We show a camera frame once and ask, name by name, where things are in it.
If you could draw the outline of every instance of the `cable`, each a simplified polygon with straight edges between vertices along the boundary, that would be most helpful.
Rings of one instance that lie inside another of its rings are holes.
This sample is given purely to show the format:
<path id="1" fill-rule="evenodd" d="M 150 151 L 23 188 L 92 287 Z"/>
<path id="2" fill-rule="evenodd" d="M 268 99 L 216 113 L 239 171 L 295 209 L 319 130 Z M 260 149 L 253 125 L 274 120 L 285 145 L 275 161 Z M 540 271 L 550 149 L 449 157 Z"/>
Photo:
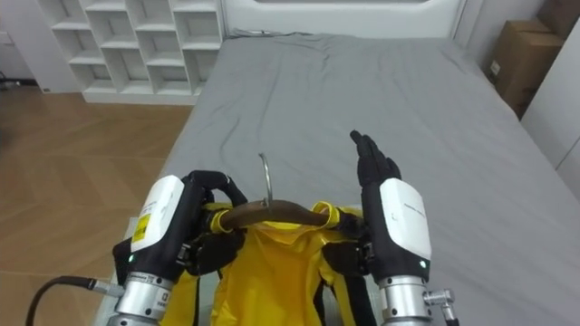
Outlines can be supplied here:
<path id="1" fill-rule="evenodd" d="M 459 319 L 454 319 L 451 321 L 445 321 L 445 323 L 447 324 L 447 326 L 459 326 Z"/>
<path id="2" fill-rule="evenodd" d="M 44 293 L 48 291 L 53 285 L 56 284 L 65 284 L 65 285 L 73 285 L 82 287 L 84 289 L 92 290 L 94 285 L 97 283 L 97 280 L 88 278 L 88 277 L 80 277 L 80 276 L 60 276 L 54 278 L 47 283 L 45 283 L 34 295 L 32 302 L 30 302 L 30 306 L 28 307 L 28 313 L 26 314 L 26 326 L 34 326 L 34 316 L 36 314 L 36 308 L 38 307 L 38 303 L 40 299 L 43 297 Z"/>

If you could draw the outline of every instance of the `white cubby shelf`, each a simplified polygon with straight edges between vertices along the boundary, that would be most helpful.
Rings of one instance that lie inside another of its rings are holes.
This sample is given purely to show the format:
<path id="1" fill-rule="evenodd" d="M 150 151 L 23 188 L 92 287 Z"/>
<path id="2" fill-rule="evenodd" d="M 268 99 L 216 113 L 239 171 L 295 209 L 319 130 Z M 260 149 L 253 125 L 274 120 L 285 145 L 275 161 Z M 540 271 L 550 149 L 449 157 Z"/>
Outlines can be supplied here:
<path id="1" fill-rule="evenodd" d="M 195 104 L 224 39 L 220 0 L 37 0 L 88 102 Z"/>

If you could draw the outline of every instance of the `white headboard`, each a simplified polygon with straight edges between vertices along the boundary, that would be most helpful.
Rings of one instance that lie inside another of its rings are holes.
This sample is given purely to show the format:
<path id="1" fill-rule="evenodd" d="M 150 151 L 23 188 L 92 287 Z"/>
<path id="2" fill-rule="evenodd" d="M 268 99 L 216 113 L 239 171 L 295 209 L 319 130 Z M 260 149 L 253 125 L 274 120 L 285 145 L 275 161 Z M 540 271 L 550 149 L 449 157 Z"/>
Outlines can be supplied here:
<path id="1" fill-rule="evenodd" d="M 366 38 L 453 37 L 466 0 L 222 0 L 224 25 Z"/>

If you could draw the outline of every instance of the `wooden floor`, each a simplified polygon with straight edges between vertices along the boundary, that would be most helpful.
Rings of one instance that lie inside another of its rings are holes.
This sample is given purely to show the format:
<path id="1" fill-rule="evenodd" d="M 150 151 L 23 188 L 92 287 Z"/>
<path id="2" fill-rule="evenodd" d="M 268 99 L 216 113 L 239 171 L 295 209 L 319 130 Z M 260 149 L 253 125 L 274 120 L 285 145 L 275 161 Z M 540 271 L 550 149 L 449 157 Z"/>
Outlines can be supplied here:
<path id="1" fill-rule="evenodd" d="M 24 325 L 34 292 L 54 276 L 110 277 L 112 246 L 189 112 L 0 92 L 0 325 Z M 35 325 L 91 325 L 101 298 L 54 287 Z"/>

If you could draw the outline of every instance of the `mattress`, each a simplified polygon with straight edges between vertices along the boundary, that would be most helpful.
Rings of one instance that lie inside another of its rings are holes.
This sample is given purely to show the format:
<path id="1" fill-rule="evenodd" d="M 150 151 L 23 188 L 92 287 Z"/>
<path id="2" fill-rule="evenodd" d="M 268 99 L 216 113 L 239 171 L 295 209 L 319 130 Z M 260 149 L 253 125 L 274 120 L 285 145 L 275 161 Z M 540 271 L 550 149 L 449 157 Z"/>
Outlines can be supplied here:
<path id="1" fill-rule="evenodd" d="M 578 324 L 580 204 L 450 40 L 228 40 L 162 175 L 224 171 L 256 200 L 264 152 L 274 198 L 356 205 L 353 129 L 422 194 L 430 288 L 462 323 Z"/>

